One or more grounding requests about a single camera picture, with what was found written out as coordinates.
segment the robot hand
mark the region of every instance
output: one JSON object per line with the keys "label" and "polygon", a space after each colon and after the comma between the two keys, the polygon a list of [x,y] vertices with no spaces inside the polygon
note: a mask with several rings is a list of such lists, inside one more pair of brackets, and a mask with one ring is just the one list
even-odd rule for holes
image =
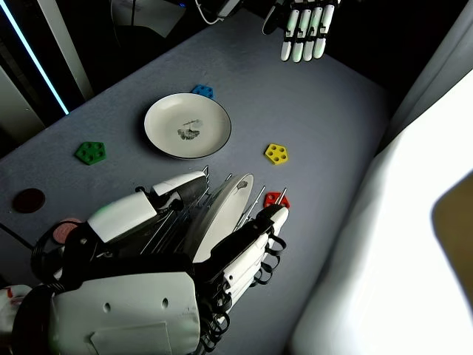
{"label": "robot hand", "polygon": [[[299,63],[302,58],[310,61],[312,57],[319,59],[325,51],[327,35],[332,23],[333,14],[341,0],[293,0],[291,13],[287,22],[281,59],[292,59]],[[263,25],[263,33],[268,34],[269,25],[280,15],[284,2],[278,0],[271,8]]]}

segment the round plate with dark rim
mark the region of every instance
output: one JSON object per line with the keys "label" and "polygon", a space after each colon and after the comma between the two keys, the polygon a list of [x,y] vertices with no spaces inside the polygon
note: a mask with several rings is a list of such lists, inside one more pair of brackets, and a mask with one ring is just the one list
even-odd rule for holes
{"label": "round plate with dark rim", "polygon": [[196,94],[173,94],[150,107],[145,132],[161,151],[181,159],[204,158],[230,138],[228,113],[217,102]]}

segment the yellow pentagon block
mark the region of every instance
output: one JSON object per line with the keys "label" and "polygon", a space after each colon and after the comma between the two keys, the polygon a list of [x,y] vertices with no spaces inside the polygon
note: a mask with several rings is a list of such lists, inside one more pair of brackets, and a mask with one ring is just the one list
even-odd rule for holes
{"label": "yellow pentagon block", "polygon": [[284,164],[289,161],[289,154],[285,146],[271,143],[265,152],[266,157],[275,165]]}

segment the blue block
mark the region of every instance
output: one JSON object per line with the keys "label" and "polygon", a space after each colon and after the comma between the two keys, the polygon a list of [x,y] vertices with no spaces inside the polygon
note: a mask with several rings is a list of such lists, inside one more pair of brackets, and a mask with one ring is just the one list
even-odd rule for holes
{"label": "blue block", "polygon": [[205,96],[206,98],[211,98],[214,99],[214,90],[211,87],[206,87],[204,85],[197,85],[195,88],[192,90],[193,94],[198,94]]}

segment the white cable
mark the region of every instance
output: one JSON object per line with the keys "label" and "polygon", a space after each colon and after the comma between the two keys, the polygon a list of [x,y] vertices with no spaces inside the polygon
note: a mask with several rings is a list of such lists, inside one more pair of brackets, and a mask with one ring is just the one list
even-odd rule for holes
{"label": "white cable", "polygon": [[202,20],[204,20],[204,22],[206,24],[216,24],[218,21],[223,21],[223,18],[217,17],[217,19],[215,21],[210,22],[208,19],[205,18],[204,14],[202,12],[202,9],[200,9],[201,5],[199,4],[198,0],[195,0],[195,4],[197,6],[197,9],[199,10],[199,13],[200,13],[200,16],[202,17]]}

